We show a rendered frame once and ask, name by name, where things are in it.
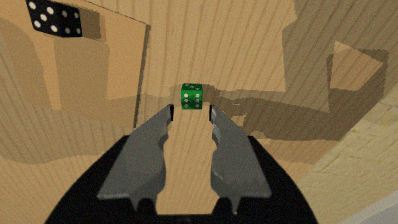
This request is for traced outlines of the green die with white pips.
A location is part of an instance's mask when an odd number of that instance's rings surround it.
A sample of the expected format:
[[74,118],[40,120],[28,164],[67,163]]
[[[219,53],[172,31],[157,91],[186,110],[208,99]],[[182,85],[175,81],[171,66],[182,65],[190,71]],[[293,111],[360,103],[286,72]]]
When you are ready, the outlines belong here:
[[182,109],[201,110],[203,101],[202,84],[183,84],[181,88]]

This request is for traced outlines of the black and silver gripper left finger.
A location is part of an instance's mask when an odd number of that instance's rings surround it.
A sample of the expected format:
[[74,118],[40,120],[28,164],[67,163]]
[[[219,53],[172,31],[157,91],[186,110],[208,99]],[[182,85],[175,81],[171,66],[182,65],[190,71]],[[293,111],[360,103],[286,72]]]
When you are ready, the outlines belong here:
[[136,215],[142,198],[156,208],[166,183],[164,143],[173,114],[169,104],[121,137],[73,183],[44,224],[107,224]]

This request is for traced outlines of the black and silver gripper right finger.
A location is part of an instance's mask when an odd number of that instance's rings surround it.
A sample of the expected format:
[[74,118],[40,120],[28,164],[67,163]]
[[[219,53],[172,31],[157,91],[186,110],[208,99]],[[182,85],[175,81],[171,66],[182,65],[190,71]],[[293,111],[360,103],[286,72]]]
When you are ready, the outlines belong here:
[[214,104],[209,107],[209,121],[217,146],[211,188],[219,197],[231,199],[233,214],[262,224],[318,224],[298,186],[254,136]]

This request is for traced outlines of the black die with white pips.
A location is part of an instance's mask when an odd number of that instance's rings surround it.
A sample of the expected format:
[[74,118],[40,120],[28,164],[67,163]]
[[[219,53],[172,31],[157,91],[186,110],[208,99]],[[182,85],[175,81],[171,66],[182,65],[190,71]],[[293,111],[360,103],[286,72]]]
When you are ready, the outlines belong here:
[[78,8],[51,0],[25,0],[33,29],[62,38],[82,37]]

